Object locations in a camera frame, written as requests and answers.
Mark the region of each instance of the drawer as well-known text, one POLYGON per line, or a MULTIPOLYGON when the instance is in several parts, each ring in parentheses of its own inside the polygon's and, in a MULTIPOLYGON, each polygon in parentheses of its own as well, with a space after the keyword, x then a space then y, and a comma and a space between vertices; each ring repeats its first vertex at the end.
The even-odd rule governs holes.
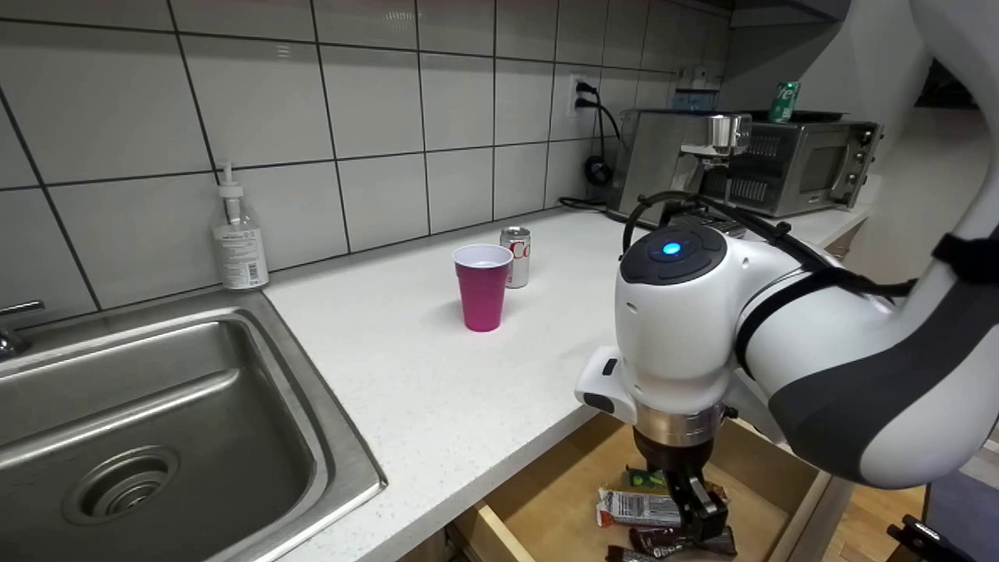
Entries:
MULTIPOLYGON (((625 466, 645 466, 632 427, 597 415, 468 507, 454 524, 460 542, 480 562, 603 562, 605 547, 627 547, 627 530, 595 524, 597 488, 620 488, 625 466)), ((719 431, 705 476, 731 499, 746 562, 801 559, 793 548, 832 481, 741 421, 719 431)))

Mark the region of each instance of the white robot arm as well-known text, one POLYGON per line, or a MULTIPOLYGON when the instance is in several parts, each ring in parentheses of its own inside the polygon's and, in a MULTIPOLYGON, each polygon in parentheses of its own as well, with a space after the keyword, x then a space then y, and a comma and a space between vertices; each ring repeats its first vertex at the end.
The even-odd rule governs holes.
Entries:
MULTIPOLYGON (((911 9, 999 132, 999 4, 911 9)), ((578 397, 632 421, 650 462, 699 470, 742 366, 788 444, 818 469, 875 488, 944 476, 999 415, 996 167, 935 257, 893 301, 781 234, 653 231, 621 259, 621 350, 595 354, 578 397)))

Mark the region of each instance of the white countertop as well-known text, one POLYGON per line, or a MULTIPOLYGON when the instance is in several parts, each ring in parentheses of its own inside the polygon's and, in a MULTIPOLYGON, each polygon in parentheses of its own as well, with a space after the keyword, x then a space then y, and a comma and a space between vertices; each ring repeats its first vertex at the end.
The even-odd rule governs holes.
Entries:
MULTIPOLYGON (((818 245, 868 205, 793 217, 818 245)), ((467 331, 450 251, 496 241, 496 223, 339 259, 274 282, 287 319, 369 441, 388 488, 287 551, 287 562, 399 559, 521 470, 595 413, 576 376, 617 343, 621 223, 601 212, 540 215, 532 284, 503 324, 467 331)))

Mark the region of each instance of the pink cup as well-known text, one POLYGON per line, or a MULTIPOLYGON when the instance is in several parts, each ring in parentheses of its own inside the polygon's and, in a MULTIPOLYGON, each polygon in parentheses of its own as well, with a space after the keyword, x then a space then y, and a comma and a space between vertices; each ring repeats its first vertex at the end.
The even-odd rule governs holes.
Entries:
POLYGON ((468 331, 496 331, 512 251, 506 245, 468 244, 456 249, 464 315, 468 331))

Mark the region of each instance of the stainless steel sink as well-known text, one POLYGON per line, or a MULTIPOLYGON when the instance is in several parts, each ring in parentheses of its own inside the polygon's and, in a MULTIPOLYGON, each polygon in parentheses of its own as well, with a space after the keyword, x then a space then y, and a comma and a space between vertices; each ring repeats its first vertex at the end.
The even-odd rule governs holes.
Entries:
POLYGON ((261 292, 29 338, 0 362, 0 559, 274 559, 384 482, 261 292))

